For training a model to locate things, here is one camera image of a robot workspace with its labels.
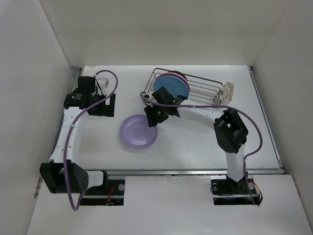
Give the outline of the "beige cutlery holder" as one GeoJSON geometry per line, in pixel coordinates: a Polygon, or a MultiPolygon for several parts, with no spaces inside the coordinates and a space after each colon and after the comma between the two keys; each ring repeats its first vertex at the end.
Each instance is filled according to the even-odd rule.
{"type": "Polygon", "coordinates": [[[226,82],[220,92],[220,104],[228,105],[232,102],[234,94],[234,84],[231,82],[226,82]]]}

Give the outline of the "pink plate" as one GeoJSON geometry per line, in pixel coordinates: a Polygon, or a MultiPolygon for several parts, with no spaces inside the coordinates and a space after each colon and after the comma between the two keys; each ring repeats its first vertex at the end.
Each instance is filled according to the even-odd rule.
{"type": "Polygon", "coordinates": [[[190,86],[189,86],[188,80],[182,73],[173,70],[173,71],[166,72],[163,75],[164,76],[174,76],[174,77],[182,80],[188,88],[188,94],[190,94],[190,86]]]}

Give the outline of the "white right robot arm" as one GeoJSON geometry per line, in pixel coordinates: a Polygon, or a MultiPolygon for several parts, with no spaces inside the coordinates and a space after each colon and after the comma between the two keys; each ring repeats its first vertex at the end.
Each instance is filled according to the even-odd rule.
{"type": "Polygon", "coordinates": [[[244,188],[244,144],[248,130],[237,111],[200,108],[183,95],[173,96],[164,87],[149,93],[141,92],[149,127],[155,127],[169,116],[189,119],[214,130],[218,146],[225,152],[227,162],[226,186],[237,193],[244,188]]]}

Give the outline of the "grey wire dish rack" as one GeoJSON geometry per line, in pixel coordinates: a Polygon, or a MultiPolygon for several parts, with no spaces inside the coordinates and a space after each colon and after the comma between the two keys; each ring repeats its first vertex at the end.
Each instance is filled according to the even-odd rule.
{"type": "Polygon", "coordinates": [[[220,94],[223,84],[219,81],[211,80],[204,77],[181,73],[177,70],[166,70],[155,68],[147,82],[144,92],[148,93],[154,90],[155,81],[159,76],[166,73],[174,76],[180,76],[185,79],[189,86],[189,99],[206,105],[220,105],[220,94]]]}

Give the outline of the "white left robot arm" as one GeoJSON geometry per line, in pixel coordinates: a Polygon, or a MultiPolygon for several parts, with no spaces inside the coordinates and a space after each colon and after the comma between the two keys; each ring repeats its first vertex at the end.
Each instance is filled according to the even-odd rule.
{"type": "Polygon", "coordinates": [[[42,163],[40,174],[54,194],[86,193],[93,188],[98,194],[109,190],[106,171],[87,171],[78,165],[79,146],[87,120],[91,116],[113,117],[115,94],[106,104],[103,89],[95,77],[78,77],[77,88],[64,100],[63,123],[55,149],[48,163],[42,163]]]}

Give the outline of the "lilac plate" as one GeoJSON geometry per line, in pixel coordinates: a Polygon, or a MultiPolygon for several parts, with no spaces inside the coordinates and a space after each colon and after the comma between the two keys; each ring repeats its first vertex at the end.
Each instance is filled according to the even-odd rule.
{"type": "Polygon", "coordinates": [[[151,146],[157,139],[157,127],[149,127],[145,115],[132,115],[121,124],[120,136],[122,142],[133,149],[143,149],[151,146]]]}

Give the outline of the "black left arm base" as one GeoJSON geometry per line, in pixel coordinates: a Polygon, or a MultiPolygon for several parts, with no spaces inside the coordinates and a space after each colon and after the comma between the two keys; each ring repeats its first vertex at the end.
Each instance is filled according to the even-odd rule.
{"type": "Polygon", "coordinates": [[[87,192],[80,201],[80,206],[123,206],[126,177],[110,175],[102,171],[103,180],[94,177],[94,171],[89,171],[87,192]]]}

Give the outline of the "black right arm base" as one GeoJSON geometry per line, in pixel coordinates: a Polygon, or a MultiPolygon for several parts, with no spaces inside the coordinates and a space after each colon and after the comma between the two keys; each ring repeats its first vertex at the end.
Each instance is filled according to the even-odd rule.
{"type": "Polygon", "coordinates": [[[263,201],[263,194],[251,177],[248,177],[247,182],[245,178],[242,178],[239,182],[235,182],[228,177],[211,179],[210,190],[213,194],[215,206],[259,206],[263,201]]]}

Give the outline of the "blue plate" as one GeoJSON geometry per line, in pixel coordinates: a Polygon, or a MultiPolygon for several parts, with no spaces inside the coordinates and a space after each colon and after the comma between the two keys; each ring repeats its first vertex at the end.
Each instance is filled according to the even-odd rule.
{"type": "Polygon", "coordinates": [[[189,84],[182,78],[174,75],[159,76],[154,82],[153,89],[154,91],[157,91],[162,87],[164,87],[173,97],[181,95],[188,98],[190,94],[189,84]]]}

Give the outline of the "aluminium table edge rail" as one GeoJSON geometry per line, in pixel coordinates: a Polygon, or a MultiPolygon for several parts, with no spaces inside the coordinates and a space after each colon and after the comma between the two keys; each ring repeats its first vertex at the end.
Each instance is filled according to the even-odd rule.
{"type": "MultiPolygon", "coordinates": [[[[175,175],[226,175],[226,169],[104,169],[109,175],[175,176],[175,175]]],[[[284,175],[283,168],[248,169],[250,175],[284,175]]]]}

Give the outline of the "white front cover board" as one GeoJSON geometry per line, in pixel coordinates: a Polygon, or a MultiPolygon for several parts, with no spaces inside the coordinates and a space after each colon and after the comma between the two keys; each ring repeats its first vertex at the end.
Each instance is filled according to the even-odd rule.
{"type": "Polygon", "coordinates": [[[123,206],[73,211],[66,195],[42,185],[30,235],[309,235],[289,175],[255,175],[259,206],[216,206],[204,176],[127,177],[123,206]]]}

